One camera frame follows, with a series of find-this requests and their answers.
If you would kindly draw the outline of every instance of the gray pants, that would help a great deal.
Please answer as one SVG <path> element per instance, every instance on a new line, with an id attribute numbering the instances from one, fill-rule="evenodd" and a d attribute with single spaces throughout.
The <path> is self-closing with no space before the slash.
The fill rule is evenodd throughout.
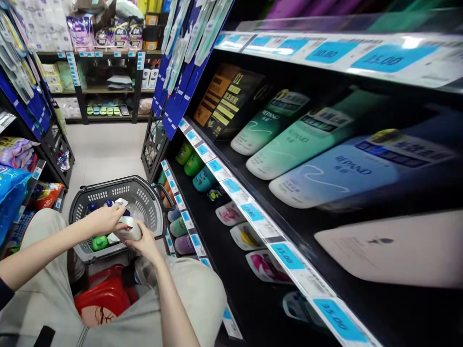
<path id="1" fill-rule="evenodd" d="M 22 247 L 66 226 L 58 212 L 41 210 L 32 218 Z M 166 263 L 200 345 L 214 346 L 227 300 L 220 278 L 194 259 L 167 256 Z M 33 346 L 44 325 L 56 331 L 52 346 L 163 345 L 161 310 L 155 289 L 110 324 L 88 328 L 74 306 L 66 265 L 63 253 L 16 292 L 0 312 L 0 346 Z"/>

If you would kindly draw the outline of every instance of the cardboard box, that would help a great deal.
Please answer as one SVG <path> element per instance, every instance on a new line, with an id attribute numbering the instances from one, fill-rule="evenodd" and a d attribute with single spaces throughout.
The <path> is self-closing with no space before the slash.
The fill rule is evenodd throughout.
<path id="1" fill-rule="evenodd" d="M 211 139 L 232 138 L 259 110 L 271 89 L 265 76 L 221 64 L 193 118 Z"/>

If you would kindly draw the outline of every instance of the shampoo bottle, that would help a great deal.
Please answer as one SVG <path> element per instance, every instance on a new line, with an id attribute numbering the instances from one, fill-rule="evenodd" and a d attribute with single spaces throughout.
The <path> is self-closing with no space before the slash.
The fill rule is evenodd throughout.
<path id="1" fill-rule="evenodd" d="M 246 167 L 260 179 L 274 179 L 354 134 L 359 119 L 387 99 L 356 90 L 331 107 L 308 112 L 249 158 Z"/>
<path id="2" fill-rule="evenodd" d="M 280 90 L 233 138 L 231 147 L 240 154 L 253 155 L 275 138 L 309 100 L 304 94 Z"/>
<path id="3" fill-rule="evenodd" d="M 439 108 L 439 115 L 415 126 L 359 136 L 270 182 L 270 191 L 295 208 L 311 208 L 382 189 L 381 198 L 450 184 L 461 172 L 463 115 Z M 357 204 L 370 203 L 367 195 Z"/>

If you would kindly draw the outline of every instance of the tiled floor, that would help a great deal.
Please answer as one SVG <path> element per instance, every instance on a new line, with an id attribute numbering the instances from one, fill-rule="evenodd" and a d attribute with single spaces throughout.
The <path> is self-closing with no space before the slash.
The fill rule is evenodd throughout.
<path id="1" fill-rule="evenodd" d="M 70 124 L 68 140 L 76 158 L 62 214 L 69 215 L 74 196 L 81 186 L 131 175 L 146 178 L 140 159 L 146 123 Z M 157 241 L 165 253 L 163 240 Z"/>

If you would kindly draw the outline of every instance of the purple package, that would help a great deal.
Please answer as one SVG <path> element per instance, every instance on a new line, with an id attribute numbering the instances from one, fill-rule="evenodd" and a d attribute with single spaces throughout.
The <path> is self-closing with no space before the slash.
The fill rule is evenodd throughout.
<path id="1" fill-rule="evenodd" d="M 76 52 L 91 52 L 95 45 L 91 17 L 66 17 L 69 33 Z"/>

